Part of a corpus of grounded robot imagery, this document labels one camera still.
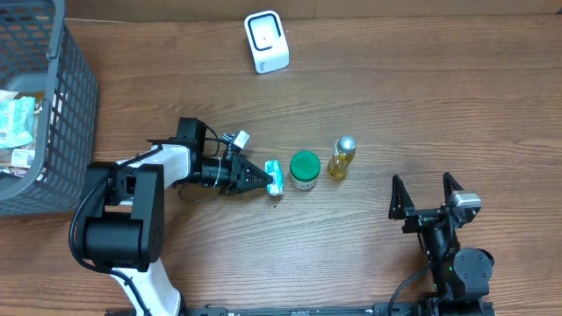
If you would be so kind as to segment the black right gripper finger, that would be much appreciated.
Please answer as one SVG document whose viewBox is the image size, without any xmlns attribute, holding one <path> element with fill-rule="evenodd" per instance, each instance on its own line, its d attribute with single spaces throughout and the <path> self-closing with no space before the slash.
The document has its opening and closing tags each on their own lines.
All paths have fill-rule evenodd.
<svg viewBox="0 0 562 316">
<path fill-rule="evenodd" d="M 449 173 L 445 172 L 443 174 L 443 192 L 445 197 L 445 204 L 456 205 L 454 201 L 453 193 L 457 190 L 462 190 L 463 187 L 454 179 L 454 177 Z"/>
<path fill-rule="evenodd" d="M 407 189 L 398 175 L 393 176 L 392 197 L 388 211 L 389 219 L 406 219 L 415 210 L 414 203 L 407 193 Z"/>
</svg>

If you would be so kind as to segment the teal tissue pack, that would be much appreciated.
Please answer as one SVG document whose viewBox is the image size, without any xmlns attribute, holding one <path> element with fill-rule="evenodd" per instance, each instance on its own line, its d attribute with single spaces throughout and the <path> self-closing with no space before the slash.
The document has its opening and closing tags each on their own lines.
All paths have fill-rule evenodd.
<svg viewBox="0 0 562 316">
<path fill-rule="evenodd" d="M 281 164 L 277 160 L 264 163 L 265 172 L 272 177 L 272 182 L 267 185 L 271 196 L 282 196 L 285 193 L 284 174 Z"/>
</svg>

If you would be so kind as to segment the green lid white jar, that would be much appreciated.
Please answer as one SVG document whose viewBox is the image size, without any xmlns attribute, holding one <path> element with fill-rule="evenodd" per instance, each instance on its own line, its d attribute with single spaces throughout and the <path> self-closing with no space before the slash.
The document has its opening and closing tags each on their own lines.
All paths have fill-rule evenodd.
<svg viewBox="0 0 562 316">
<path fill-rule="evenodd" d="M 296 189 L 310 190 L 319 177 L 321 162 L 315 153 L 300 151 L 292 157 L 289 170 L 291 183 Z"/>
</svg>

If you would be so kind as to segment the yellow oil bottle silver cap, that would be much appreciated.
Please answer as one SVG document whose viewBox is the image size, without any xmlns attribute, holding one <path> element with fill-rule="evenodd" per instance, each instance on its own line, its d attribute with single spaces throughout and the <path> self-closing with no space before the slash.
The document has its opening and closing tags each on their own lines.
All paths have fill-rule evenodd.
<svg viewBox="0 0 562 316">
<path fill-rule="evenodd" d="M 335 180 L 343 180 L 356 154 L 356 140 L 349 135 L 339 138 L 328 162 L 328 175 Z"/>
</svg>

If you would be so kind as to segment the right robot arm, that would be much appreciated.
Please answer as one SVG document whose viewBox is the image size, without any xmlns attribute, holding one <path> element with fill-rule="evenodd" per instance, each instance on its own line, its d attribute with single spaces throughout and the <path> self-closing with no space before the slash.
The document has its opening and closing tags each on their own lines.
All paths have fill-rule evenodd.
<svg viewBox="0 0 562 316">
<path fill-rule="evenodd" d="M 403 181 L 393 177 L 388 218 L 402 220 L 402 232 L 417 236 L 428 265 L 399 285 L 386 306 L 388 315 L 495 314 L 493 305 L 483 300 L 489 294 L 494 257 L 482 248 L 462 248 L 456 234 L 477 216 L 481 198 L 465 190 L 448 172 L 443 174 L 443 193 L 441 205 L 417 209 Z M 402 290 L 427 272 L 432 275 L 434 290 L 399 307 L 396 299 Z"/>
</svg>

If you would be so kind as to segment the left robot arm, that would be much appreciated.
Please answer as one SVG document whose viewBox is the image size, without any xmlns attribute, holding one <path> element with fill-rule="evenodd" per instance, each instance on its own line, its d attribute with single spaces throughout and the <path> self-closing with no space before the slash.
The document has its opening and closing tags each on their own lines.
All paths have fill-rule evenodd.
<svg viewBox="0 0 562 316">
<path fill-rule="evenodd" d="M 188 314 L 161 259 L 164 191 L 195 183 L 236 195 L 276 184 L 275 172 L 241 154 L 248 138 L 243 131 L 219 136 L 197 118 L 181 118 L 176 134 L 152 140 L 146 153 L 91 163 L 68 232 L 75 260 L 115 279 L 133 305 L 132 315 Z"/>
</svg>

